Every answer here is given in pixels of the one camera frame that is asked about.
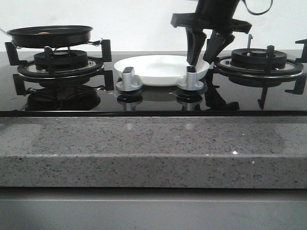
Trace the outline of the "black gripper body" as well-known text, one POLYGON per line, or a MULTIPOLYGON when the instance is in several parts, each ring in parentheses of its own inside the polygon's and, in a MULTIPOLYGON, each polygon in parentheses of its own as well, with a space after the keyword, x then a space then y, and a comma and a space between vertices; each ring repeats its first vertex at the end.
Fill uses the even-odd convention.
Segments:
POLYGON ((211 29, 218 33, 248 33, 252 25, 233 18, 237 0, 200 0, 194 13, 174 13, 171 25, 192 29, 211 29))

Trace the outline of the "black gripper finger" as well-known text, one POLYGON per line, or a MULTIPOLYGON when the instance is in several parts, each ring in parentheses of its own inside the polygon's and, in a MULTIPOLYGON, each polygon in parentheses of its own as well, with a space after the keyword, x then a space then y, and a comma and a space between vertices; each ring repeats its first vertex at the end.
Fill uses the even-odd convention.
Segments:
POLYGON ((191 66, 196 66, 207 36, 203 32, 203 29, 192 27, 186 27, 186 35, 188 45, 187 62, 191 66))
POLYGON ((212 32, 210 39, 207 40, 207 46, 203 55, 203 60, 211 64, 216 57, 231 44, 235 39, 232 33, 212 32))

